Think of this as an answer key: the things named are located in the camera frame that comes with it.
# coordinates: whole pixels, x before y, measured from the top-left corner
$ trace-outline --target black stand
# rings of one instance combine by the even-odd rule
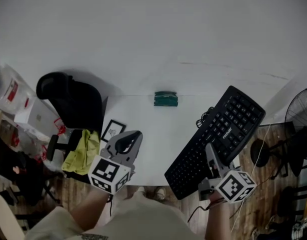
[[[285,174],[283,174],[282,177],[288,176],[288,161],[287,161],[287,153],[285,149],[285,143],[287,143],[287,141],[288,139],[283,140],[283,141],[280,140],[276,145],[273,145],[272,147],[268,147],[268,144],[264,142],[262,139],[256,139],[251,145],[251,148],[250,148],[251,160],[253,164],[256,165],[257,167],[264,167],[268,163],[270,156],[275,156],[281,160],[281,164],[279,165],[279,168],[276,174],[271,177],[271,180],[274,180],[279,175],[283,167],[285,168]],[[282,155],[279,154],[278,151],[273,151],[279,147],[282,148]]]

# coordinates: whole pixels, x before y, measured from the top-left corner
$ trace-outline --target shoe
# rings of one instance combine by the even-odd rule
[[[269,229],[270,229],[270,226],[271,226],[271,224],[272,224],[273,222],[275,222],[275,219],[276,219],[276,215],[271,216],[271,218],[270,218],[268,224],[265,226],[265,229],[266,229],[266,230],[269,230]]]
[[[251,240],[257,240],[258,236],[260,235],[260,232],[258,228],[255,228],[251,233]]]
[[[166,190],[163,186],[159,187],[154,194],[154,199],[156,200],[164,200],[166,198]]]
[[[143,186],[138,187],[138,189],[137,189],[136,192],[140,192],[140,193],[142,193],[143,195],[146,194],[146,190],[145,190],[145,188],[144,188]]]

